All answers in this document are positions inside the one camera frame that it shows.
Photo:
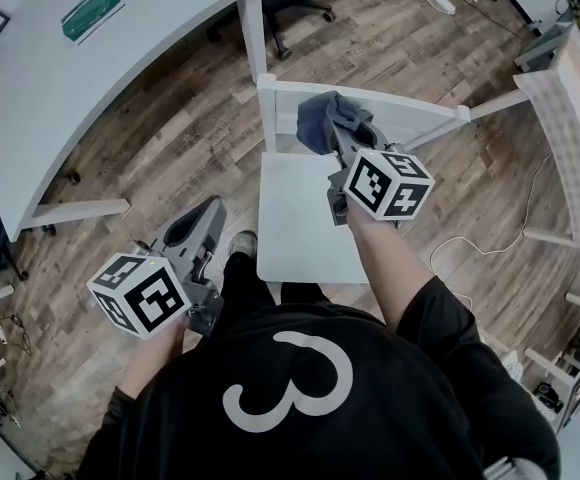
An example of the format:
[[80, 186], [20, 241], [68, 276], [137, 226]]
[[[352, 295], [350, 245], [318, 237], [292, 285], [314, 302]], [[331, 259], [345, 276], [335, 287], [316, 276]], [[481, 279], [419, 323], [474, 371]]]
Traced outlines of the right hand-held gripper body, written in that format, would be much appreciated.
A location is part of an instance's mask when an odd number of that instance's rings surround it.
[[327, 199], [336, 226], [346, 223], [348, 203], [356, 202], [376, 221], [412, 220], [434, 187], [419, 159], [398, 144], [375, 148], [330, 145], [340, 170], [328, 177]]

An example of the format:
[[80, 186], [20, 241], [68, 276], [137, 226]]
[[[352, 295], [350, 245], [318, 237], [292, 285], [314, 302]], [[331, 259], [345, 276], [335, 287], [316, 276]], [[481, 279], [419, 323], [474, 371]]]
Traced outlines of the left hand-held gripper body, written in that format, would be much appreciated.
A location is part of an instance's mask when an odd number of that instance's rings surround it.
[[224, 301], [204, 270], [216, 242], [158, 250], [136, 241], [113, 255], [87, 287], [114, 326], [148, 339], [184, 316], [192, 331], [211, 334]]

